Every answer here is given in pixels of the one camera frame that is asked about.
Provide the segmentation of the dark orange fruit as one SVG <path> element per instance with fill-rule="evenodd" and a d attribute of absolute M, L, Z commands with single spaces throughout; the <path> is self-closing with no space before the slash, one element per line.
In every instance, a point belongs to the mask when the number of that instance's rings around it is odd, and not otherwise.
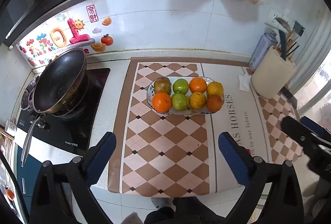
<path fill-rule="evenodd" d="M 206 107 L 210 112 L 218 112 L 223 106 L 223 100 L 218 95 L 209 95 L 206 101 Z"/>

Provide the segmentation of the yellow orange fruit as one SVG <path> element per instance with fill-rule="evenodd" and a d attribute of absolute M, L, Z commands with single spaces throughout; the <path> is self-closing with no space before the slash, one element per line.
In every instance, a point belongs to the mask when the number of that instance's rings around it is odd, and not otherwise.
<path fill-rule="evenodd" d="M 221 97 L 224 93 L 224 88 L 221 83 L 213 81 L 207 85 L 206 91 L 208 96 L 217 95 Z"/>

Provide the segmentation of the yellow pear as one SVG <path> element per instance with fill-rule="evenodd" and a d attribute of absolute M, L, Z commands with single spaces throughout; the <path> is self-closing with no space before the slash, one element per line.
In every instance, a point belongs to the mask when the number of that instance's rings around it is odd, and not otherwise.
<path fill-rule="evenodd" d="M 202 109 L 206 104 L 206 96 L 201 92 L 193 92 L 189 97 L 189 103 L 193 109 Z"/>

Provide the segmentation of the orange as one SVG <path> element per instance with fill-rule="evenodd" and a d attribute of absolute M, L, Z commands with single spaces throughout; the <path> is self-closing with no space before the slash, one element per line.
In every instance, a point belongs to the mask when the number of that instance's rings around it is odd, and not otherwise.
<path fill-rule="evenodd" d="M 201 77 L 195 77 L 190 81 L 189 89 L 192 93 L 194 92 L 204 93 L 207 89 L 206 81 Z"/>
<path fill-rule="evenodd" d="M 153 108 L 160 113 L 167 113 L 172 107 L 170 95 L 164 92 L 156 93 L 152 99 Z"/>

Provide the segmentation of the green apple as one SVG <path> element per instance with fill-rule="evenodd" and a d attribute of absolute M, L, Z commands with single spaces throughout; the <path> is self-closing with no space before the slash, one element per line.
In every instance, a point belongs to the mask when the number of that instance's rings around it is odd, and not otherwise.
<path fill-rule="evenodd" d="M 188 93 L 188 90 L 189 90 L 188 81 L 186 81 L 183 78 L 176 80 L 173 84 L 174 93 L 182 93 L 186 95 L 186 93 Z"/>
<path fill-rule="evenodd" d="M 189 100 L 186 95 L 182 93 L 175 93 L 171 97 L 172 99 L 172 106 L 177 111 L 184 111 L 189 106 Z"/>

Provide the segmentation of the brown pear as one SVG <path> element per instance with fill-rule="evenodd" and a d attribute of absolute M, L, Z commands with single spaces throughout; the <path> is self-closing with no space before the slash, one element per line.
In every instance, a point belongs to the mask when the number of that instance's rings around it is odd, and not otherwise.
<path fill-rule="evenodd" d="M 170 95 L 171 93 L 171 85 L 170 85 L 170 80 L 168 77 L 160 77 L 155 80 L 154 82 L 154 92 L 155 93 L 166 93 Z"/>

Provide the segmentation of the black smartphone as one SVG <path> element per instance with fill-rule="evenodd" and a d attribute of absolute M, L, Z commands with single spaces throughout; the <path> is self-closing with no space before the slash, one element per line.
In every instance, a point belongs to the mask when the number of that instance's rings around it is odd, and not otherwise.
<path fill-rule="evenodd" d="M 286 87 L 282 87 L 281 93 L 292 104 L 293 108 L 297 109 L 297 99 L 295 98 L 295 96 L 293 96 L 293 94 L 290 93 L 290 91 Z"/>

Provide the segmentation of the cream utensil holder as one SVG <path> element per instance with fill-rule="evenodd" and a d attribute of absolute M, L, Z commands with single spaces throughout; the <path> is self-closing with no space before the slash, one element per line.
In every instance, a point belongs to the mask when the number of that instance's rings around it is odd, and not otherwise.
<path fill-rule="evenodd" d="M 281 57 L 272 46 L 251 76 L 251 84 L 258 95 L 273 98 L 290 80 L 296 68 L 293 62 Z"/>

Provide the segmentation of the black gas stove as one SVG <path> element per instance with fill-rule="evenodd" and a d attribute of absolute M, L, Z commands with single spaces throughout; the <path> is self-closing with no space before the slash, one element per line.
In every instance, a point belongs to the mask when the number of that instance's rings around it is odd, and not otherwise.
<path fill-rule="evenodd" d="M 109 73 L 109 68 L 87 70 L 83 79 L 85 92 L 77 94 L 82 100 L 74 100 L 75 107 L 67 113 L 59 111 L 41 118 L 32 136 L 66 152 L 84 155 Z"/>

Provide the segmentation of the white folded tissue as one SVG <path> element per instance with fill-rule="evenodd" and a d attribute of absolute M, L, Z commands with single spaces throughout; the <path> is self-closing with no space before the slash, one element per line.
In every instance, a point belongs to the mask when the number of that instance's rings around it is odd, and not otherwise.
<path fill-rule="evenodd" d="M 249 92 L 250 91 L 250 81 L 251 75 L 239 75 L 239 88 L 241 91 Z"/>

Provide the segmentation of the black knife in holder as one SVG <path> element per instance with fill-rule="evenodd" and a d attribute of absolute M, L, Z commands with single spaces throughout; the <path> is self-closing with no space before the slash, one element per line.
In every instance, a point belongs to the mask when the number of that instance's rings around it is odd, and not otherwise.
<path fill-rule="evenodd" d="M 281 44 L 281 58 L 286 61 L 287 58 L 287 41 L 285 33 L 282 30 L 278 30 L 279 32 L 279 38 L 280 38 L 280 44 Z"/>

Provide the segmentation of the grey spray can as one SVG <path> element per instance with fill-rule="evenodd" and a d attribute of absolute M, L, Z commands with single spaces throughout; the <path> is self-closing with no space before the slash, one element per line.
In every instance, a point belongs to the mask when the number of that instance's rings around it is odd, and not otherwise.
<path fill-rule="evenodd" d="M 276 36 L 273 30 L 262 35 L 248 63 L 250 70 L 255 71 L 270 47 L 277 44 Z"/>

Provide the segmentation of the black frying pan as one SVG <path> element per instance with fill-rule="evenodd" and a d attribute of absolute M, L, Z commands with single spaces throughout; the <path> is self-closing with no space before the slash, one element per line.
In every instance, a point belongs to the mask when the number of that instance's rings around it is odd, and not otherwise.
<path fill-rule="evenodd" d="M 68 50 L 44 69 L 32 93 L 32 106 L 37 116 L 27 132 L 20 164 L 24 167 L 31 146 L 32 134 L 40 119 L 64 109 L 84 79 L 86 54 L 81 48 Z"/>

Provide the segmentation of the checkered brown table mat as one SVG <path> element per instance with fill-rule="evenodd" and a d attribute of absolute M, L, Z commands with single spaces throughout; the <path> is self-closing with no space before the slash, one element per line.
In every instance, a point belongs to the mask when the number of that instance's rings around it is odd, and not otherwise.
<path fill-rule="evenodd" d="M 228 132 L 254 156 L 281 164 L 297 161 L 302 148 L 280 129 L 285 116 L 296 116 L 281 95 L 270 100 L 239 89 L 244 67 L 225 64 L 132 59 L 120 95 L 114 131 L 118 148 L 108 167 L 108 190 L 140 196 L 181 197 L 222 192 L 237 182 L 218 150 L 219 133 Z M 168 77 L 204 77 L 224 88 L 216 113 L 187 109 L 160 114 L 151 106 L 154 81 Z"/>

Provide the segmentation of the colourful wall sticker sheet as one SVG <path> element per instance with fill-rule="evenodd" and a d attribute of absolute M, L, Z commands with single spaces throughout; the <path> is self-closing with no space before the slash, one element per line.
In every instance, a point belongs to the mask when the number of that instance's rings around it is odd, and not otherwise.
<path fill-rule="evenodd" d="M 16 44 L 31 68 L 46 66 L 60 54 L 81 48 L 86 55 L 104 53 L 114 44 L 112 18 L 99 17 L 96 6 L 86 6 L 87 18 L 68 12 L 43 22 Z"/>

